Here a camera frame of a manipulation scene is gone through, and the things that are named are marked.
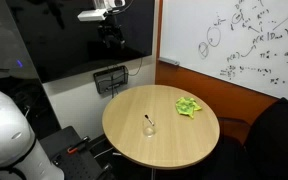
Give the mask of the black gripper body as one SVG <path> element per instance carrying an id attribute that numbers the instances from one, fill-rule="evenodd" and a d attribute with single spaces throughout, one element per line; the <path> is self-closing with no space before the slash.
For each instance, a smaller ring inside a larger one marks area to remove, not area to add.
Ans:
<path id="1" fill-rule="evenodd" d="M 107 48 L 111 47 L 112 40 L 116 40 L 121 48 L 125 46 L 125 39 L 115 15 L 108 16 L 98 26 L 98 34 Z"/>

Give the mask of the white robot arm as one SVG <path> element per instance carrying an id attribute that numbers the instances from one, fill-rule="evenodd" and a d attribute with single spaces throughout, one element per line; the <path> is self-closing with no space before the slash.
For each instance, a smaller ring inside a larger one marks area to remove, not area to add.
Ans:
<path id="1" fill-rule="evenodd" d="M 0 180 L 117 180 L 61 128 L 5 0 L 0 0 Z"/>

